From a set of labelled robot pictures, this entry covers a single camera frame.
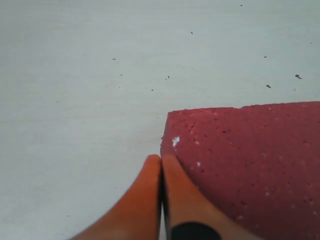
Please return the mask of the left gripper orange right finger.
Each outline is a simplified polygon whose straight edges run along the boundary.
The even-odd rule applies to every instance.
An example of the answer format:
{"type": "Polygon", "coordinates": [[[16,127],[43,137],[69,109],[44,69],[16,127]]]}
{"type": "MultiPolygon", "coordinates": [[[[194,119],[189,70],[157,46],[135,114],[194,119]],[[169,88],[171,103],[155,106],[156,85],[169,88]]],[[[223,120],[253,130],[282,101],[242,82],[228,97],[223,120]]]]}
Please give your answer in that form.
{"type": "Polygon", "coordinates": [[[168,240],[258,240],[197,189],[178,159],[162,156],[162,189],[168,240]]]}

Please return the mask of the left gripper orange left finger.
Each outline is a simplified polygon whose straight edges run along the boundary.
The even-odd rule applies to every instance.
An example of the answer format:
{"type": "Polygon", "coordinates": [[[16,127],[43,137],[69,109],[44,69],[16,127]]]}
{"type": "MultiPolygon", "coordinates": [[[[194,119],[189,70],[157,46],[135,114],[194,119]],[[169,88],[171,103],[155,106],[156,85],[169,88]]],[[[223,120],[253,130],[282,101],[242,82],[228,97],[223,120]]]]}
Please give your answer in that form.
{"type": "Polygon", "coordinates": [[[157,240],[161,222],[161,158],[149,155],[117,203],[73,240],[157,240]]]}

